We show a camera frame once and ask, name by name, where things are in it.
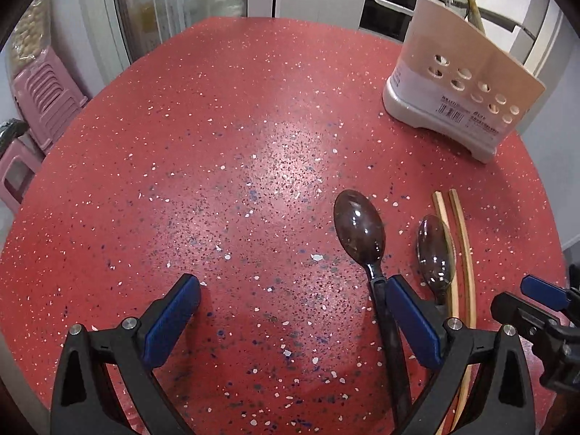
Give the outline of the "glass door display cabinet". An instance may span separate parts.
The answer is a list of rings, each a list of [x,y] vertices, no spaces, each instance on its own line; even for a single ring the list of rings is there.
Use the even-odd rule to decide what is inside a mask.
[[[244,17],[247,0],[80,0],[103,68],[123,71],[171,37],[210,17]]]

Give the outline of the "pink plastic stool stack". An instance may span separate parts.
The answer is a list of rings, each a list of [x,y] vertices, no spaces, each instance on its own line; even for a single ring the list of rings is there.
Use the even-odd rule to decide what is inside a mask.
[[[44,153],[65,134],[88,101],[51,46],[18,73],[12,92]]]

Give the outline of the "small pink stool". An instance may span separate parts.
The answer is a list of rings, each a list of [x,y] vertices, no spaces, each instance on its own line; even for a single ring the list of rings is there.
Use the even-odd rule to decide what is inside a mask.
[[[36,147],[16,138],[1,153],[1,201],[16,215],[44,155]]]

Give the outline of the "yellow dotted chopstick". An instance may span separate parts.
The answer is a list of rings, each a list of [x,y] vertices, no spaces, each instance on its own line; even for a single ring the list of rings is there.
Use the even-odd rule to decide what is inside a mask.
[[[480,10],[477,6],[476,0],[467,0],[468,6],[468,22],[474,26],[480,33],[486,34]]]

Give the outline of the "dark brown plastic spoon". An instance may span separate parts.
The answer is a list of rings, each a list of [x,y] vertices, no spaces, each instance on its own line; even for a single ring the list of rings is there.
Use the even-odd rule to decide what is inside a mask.
[[[412,406],[405,354],[397,324],[386,304],[387,279],[381,270],[385,251],[384,223],[374,205],[359,191],[345,190],[333,205],[337,238],[345,252],[365,269],[377,326],[384,348],[388,392],[396,426]]]

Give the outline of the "bag of white balls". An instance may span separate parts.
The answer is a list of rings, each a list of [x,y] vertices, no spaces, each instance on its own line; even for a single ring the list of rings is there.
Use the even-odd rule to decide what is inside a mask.
[[[33,0],[13,29],[7,67],[15,78],[51,42],[51,0]]]

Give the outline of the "beige perforated utensil holder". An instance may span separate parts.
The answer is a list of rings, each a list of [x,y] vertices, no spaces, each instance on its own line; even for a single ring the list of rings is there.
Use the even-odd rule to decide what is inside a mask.
[[[394,119],[443,134],[488,163],[545,90],[456,12],[417,0],[382,101]]]

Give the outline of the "white refrigerator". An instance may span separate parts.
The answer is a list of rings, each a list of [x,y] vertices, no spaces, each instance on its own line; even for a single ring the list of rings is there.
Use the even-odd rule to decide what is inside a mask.
[[[488,38],[539,79],[561,76],[572,37],[555,0],[476,0]]]

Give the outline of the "plain bamboo chopstick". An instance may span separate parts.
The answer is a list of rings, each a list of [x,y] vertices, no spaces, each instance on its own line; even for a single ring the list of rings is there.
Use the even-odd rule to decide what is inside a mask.
[[[459,292],[458,285],[456,281],[456,253],[455,245],[452,238],[452,234],[449,229],[449,219],[448,214],[441,191],[435,191],[432,194],[432,202],[434,203],[434,208],[436,215],[438,215],[439,220],[443,224],[444,238],[446,244],[446,258],[448,262],[448,270],[450,278],[448,279],[449,284],[446,287],[445,304],[446,312],[448,317],[460,317],[459,312]]]
[[[467,312],[466,323],[469,328],[475,328],[477,326],[476,283],[468,229],[458,192],[455,188],[452,188],[448,194],[461,241],[461,257],[463,261],[462,270],[465,290],[465,311]],[[464,372],[459,388],[456,411],[454,413],[451,427],[452,429],[458,427],[459,419],[463,413],[463,410],[465,409],[469,395],[471,379],[472,369],[471,366],[468,365]]]

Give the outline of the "black built-in oven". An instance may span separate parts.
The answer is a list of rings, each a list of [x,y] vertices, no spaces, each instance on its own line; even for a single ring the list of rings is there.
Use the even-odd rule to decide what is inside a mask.
[[[365,0],[360,28],[403,42],[417,0]]]

